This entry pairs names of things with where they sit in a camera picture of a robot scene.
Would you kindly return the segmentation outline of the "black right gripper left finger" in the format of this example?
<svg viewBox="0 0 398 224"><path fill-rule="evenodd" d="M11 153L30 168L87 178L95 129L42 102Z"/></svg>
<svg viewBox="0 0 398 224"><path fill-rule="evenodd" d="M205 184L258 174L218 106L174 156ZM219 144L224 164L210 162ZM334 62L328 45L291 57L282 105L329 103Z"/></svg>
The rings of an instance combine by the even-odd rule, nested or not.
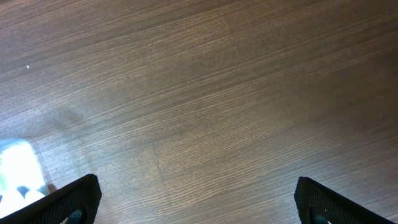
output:
<svg viewBox="0 0 398 224"><path fill-rule="evenodd" d="M2 218L1 224L93 224L101 196L98 177L88 174Z"/></svg>

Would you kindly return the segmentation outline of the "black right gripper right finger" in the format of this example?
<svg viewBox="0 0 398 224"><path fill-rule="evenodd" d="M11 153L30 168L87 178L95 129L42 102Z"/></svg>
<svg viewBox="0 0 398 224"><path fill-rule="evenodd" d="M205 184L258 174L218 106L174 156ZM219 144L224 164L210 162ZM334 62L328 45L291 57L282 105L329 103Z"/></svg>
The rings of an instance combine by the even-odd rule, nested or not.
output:
<svg viewBox="0 0 398 224"><path fill-rule="evenodd" d="M299 177L294 193L302 224L394 224L308 177Z"/></svg>

